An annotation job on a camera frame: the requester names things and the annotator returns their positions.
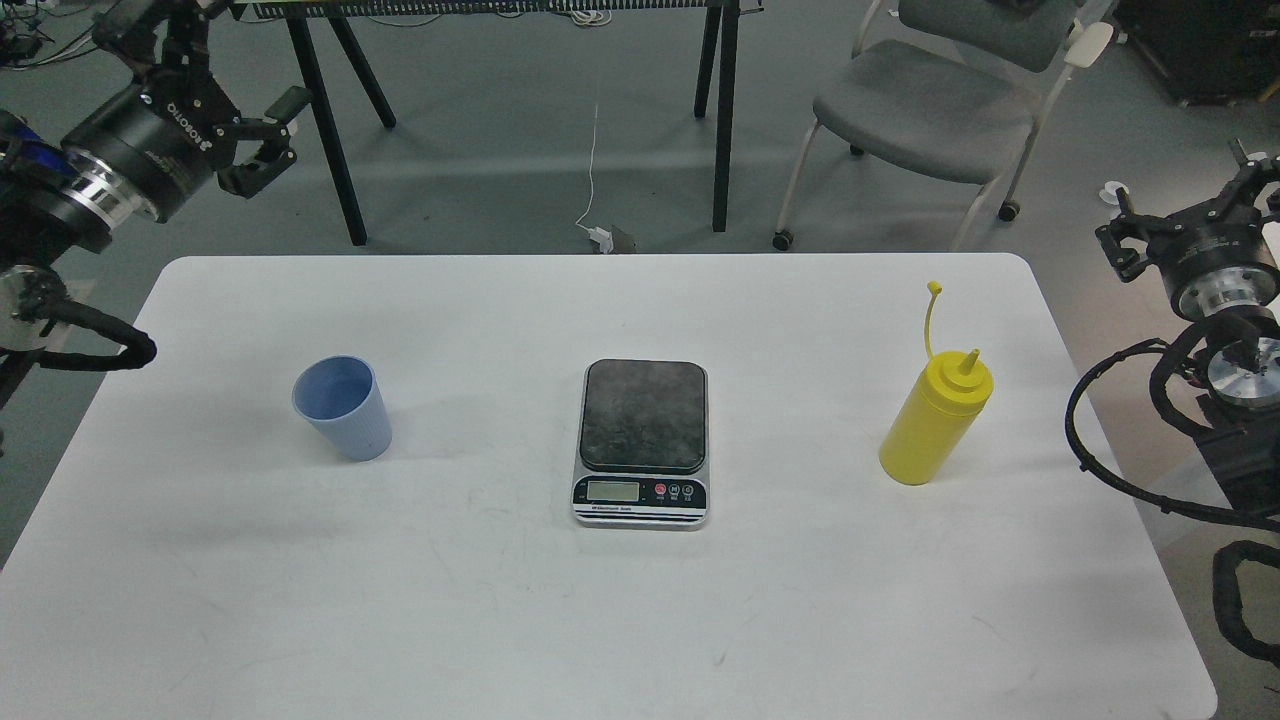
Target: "black equipment box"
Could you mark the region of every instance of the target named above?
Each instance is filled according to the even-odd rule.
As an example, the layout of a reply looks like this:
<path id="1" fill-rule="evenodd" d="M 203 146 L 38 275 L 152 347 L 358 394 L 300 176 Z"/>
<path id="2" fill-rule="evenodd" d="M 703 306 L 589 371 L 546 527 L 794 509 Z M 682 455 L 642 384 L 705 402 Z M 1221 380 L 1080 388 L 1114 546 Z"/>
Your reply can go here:
<path id="1" fill-rule="evenodd" d="M 1179 105 L 1253 100 L 1280 78 L 1280 0 L 1121 0 L 1114 17 Z"/>

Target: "yellow bottle cap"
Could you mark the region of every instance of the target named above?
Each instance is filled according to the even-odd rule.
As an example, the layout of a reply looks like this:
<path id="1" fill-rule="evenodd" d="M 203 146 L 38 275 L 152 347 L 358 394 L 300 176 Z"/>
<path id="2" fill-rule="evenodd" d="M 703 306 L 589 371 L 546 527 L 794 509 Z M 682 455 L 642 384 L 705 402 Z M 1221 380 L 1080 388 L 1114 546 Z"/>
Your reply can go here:
<path id="1" fill-rule="evenodd" d="M 996 379 L 978 360 L 978 351 L 942 352 L 924 368 L 924 396 L 929 404 L 948 415 L 977 415 L 987 405 Z"/>

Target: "concrete floor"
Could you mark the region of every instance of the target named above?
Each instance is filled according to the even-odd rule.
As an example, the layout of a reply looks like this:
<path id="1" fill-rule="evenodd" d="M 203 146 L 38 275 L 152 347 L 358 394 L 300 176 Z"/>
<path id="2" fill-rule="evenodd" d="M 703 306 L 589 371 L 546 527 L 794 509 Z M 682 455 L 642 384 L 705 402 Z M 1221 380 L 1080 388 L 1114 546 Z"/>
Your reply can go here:
<path id="1" fill-rule="evenodd" d="M 573 220 L 588 204 L 596 105 L 595 200 L 585 224 L 623 228 L 636 236 L 640 252 L 773 252 L 773 219 L 812 123 L 814 88 L 847 56 L 865 5 L 768 3 L 765 13 L 744 18 L 726 233 L 709 227 L 714 124 L 690 114 L 698 12 L 618 13 L 613 24 L 588 31 L 545 14 L 451 15 L 413 29 L 357 19 L 352 23 L 399 118 L 392 132 L 378 123 L 328 28 L 316 23 L 314 32 L 372 238 L 366 249 L 347 241 L 305 113 L 294 141 L 298 164 L 259 197 L 244 201 L 205 188 L 166 225 L 131 220 L 101 256 L 73 250 L 58 269 L 68 279 L 93 281 L 90 302 L 128 319 L 161 268 L 187 255 L 590 252 Z M 86 14 L 46 29 L 69 40 L 87 23 Z M 878 27 L 897 32 L 892 24 Z M 248 115 L 301 83 L 283 23 L 224 18 L 210 46 L 219 81 Z M 0 105 L 59 138 L 127 82 L 118 61 L 96 53 L 0 74 Z M 1097 191 L 1120 179 L 1138 209 L 1151 214 L 1192 205 L 1216 195 L 1234 174 L 1231 137 L 1251 151 L 1280 151 L 1280 101 L 1176 108 L 1132 47 L 1112 46 L 1062 94 L 1023 178 L 1019 219 L 995 220 L 998 190 L 966 249 L 1028 260 L 1082 370 L 1138 340 L 1171 338 L 1184 324 L 1169 311 L 1158 277 L 1121 284 L 1097 249 L 1093 228 L 1110 214 Z M 838 138 L 824 135 L 801 193 L 791 224 L 795 252 L 938 251 L 947 247 L 973 188 L 873 158 L 851 160 Z M 270 309 L 244 322 L 271 322 Z M 101 350 L 81 336 L 70 346 Z M 1140 486 L 1194 452 L 1151 410 L 1147 372 L 1121 368 L 1092 395 L 1120 469 Z M 100 379 L 37 370 L 0 414 L 6 432 L 0 560 L 18 541 Z M 1082 475 L 1082 482 L 1091 480 Z M 1242 656 L 1213 625 L 1212 553 L 1240 537 L 1257 536 L 1196 529 L 1161 559 L 1217 685 L 1216 717 L 1280 717 L 1280 671 Z M 1248 573 L 1245 592 L 1258 634 L 1280 638 L 1280 575 Z"/>

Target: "black table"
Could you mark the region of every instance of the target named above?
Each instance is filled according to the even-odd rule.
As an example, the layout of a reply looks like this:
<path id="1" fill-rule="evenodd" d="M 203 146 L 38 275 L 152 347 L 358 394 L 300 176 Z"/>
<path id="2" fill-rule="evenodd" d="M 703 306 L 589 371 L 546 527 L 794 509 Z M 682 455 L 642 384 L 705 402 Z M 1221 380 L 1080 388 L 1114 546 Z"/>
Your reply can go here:
<path id="1" fill-rule="evenodd" d="M 737 72 L 737 24 L 742 14 L 741 0 L 294 0 L 288 3 L 246 1 L 237 6 L 237 15 L 246 5 L 252 5 L 259 18 L 284 19 L 293 41 L 293 51 L 298 58 L 302 81 L 312 92 L 312 111 L 325 158 L 333 176 L 342 214 L 347 220 L 347 231 L 353 245 L 365 245 L 369 236 L 365 220 L 360 213 L 360 200 L 351 183 L 351 172 L 342 150 L 338 126 L 325 92 L 320 63 L 316 60 L 315 46 L 307 20 L 325 19 L 338 36 L 347 59 L 351 61 L 369 100 L 374 104 L 379 119 L 388 128 L 396 127 L 396 114 L 369 60 L 360 49 L 360 42 L 347 22 L 349 17 L 369 15 L 435 15 L 435 14 L 475 14 L 475 13 L 539 13 L 571 10 L 643 10 L 666 8 L 707 8 L 707 24 L 703 33 L 703 53 L 698 69 L 698 88 L 694 96 L 694 117 L 707 117 L 707 101 L 710 95 L 712 69 L 716 51 L 719 49 L 719 90 L 716 127 L 716 184 L 712 202 L 712 229 L 724 232 L 728 218 L 728 172 L 730 154 L 733 138 L 733 83 Z"/>

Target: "yellow squeeze bottle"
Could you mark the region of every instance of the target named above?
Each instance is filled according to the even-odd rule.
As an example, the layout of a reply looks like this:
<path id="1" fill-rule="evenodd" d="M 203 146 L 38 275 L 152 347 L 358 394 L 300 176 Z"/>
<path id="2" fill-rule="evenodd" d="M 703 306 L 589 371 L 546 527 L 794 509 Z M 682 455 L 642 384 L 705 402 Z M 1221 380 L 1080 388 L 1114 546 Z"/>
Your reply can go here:
<path id="1" fill-rule="evenodd" d="M 933 354 L 929 324 L 942 286 L 931 282 L 929 292 L 929 309 L 924 314 L 924 351 L 929 364 L 915 380 L 879 450 L 884 471 L 908 486 L 933 479 L 996 387 L 977 350 Z"/>

